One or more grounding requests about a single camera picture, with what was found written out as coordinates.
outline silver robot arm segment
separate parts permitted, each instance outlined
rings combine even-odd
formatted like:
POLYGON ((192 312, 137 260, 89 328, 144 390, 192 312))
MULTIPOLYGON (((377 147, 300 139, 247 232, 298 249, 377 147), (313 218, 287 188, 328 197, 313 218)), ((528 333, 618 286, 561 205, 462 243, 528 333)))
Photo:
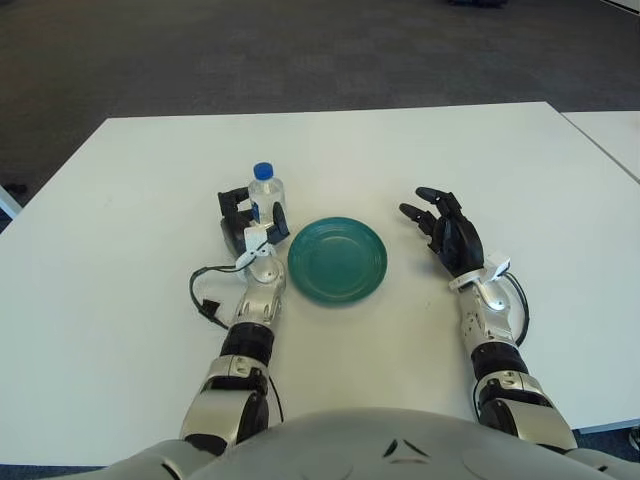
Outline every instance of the silver robot arm segment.
POLYGON ((268 366, 285 286, 284 266, 273 257, 261 257, 247 277, 248 288, 234 323, 187 412, 180 435, 214 455, 269 424, 268 366))
POLYGON ((486 269, 471 272, 476 274, 473 280, 467 275, 462 282, 451 282, 459 288, 461 333, 477 380, 473 407, 478 421, 552 450, 574 449, 571 428, 520 356, 508 321, 509 297, 500 274, 486 275, 495 267, 488 263, 486 269))

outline gray carpet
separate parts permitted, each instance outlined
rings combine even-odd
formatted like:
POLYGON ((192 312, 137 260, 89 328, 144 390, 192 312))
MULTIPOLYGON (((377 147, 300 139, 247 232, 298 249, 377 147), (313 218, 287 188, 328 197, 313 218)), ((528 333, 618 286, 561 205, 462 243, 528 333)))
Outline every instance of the gray carpet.
MULTIPOLYGON (((0 183, 26 184, 23 204, 110 116, 535 100, 640 110, 640 23, 598 0, 4 1, 0 183)), ((595 435, 581 441, 634 458, 623 434, 595 435)))

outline teal plate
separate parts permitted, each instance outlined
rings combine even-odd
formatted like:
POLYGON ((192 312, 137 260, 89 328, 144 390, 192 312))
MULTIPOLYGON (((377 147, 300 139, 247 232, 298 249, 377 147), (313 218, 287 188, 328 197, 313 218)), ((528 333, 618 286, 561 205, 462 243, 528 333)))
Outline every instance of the teal plate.
POLYGON ((387 271, 380 237, 351 218, 324 218, 307 225, 289 249, 289 273, 312 300, 342 304, 373 292, 387 271))

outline plastic bottle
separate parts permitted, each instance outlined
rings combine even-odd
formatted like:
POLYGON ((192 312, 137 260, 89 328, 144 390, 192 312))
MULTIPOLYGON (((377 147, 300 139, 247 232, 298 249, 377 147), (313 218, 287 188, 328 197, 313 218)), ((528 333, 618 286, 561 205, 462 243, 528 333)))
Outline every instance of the plastic bottle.
POLYGON ((253 218, 257 223, 273 222, 273 205, 280 202, 284 205, 284 185, 273 176, 270 163, 258 163, 253 167, 255 180, 249 184, 249 199, 253 210, 253 218))

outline black cable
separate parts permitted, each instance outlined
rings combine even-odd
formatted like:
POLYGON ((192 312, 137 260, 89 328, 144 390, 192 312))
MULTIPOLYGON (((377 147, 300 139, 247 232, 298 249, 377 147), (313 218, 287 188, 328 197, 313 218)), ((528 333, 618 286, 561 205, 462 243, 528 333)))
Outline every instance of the black cable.
POLYGON ((512 273, 505 272, 503 276, 511 283, 514 290, 518 294, 520 298, 520 303, 522 304, 522 310, 524 310, 524 321, 522 323, 522 331, 518 338, 516 338, 516 345, 520 346, 524 342, 524 339, 527 338, 527 332, 529 331, 529 323, 531 321, 531 316, 529 314, 529 301, 527 300, 527 296, 524 293, 524 289, 518 279, 512 273))
POLYGON ((284 423, 284 412, 282 411, 282 402, 280 401, 280 395, 278 394, 278 389, 276 388, 276 384, 273 383, 273 378, 269 377, 269 383, 271 383, 271 388, 273 388, 273 393, 276 396, 276 402, 278 403, 278 411, 280 412, 280 423, 284 423))
POLYGON ((480 414, 478 413, 478 404, 476 403, 476 392, 478 391, 478 383, 473 386, 473 393, 471 394, 471 403, 473 403, 473 413, 476 414, 476 420, 480 421, 480 414))
POLYGON ((200 303, 196 297, 196 294, 193 292, 193 286, 195 285, 196 280, 207 272, 211 272, 211 271, 221 272, 221 273, 239 272, 247 268, 253 262, 255 262, 256 258, 257 257, 253 257, 249 263, 247 263, 246 265, 240 268, 236 268, 235 265, 218 265, 216 267, 202 267, 196 270, 195 272, 193 272, 191 274, 191 278, 189 279, 189 295, 191 296, 191 301, 193 302, 196 309, 198 310, 198 313, 200 313, 200 315, 205 317, 211 323, 215 323, 219 327, 224 328, 225 330, 229 330, 229 327, 227 325, 225 325, 222 321, 216 318, 216 311, 218 310, 218 307, 220 306, 220 304, 218 302, 207 300, 206 298, 203 300, 202 303, 200 303))

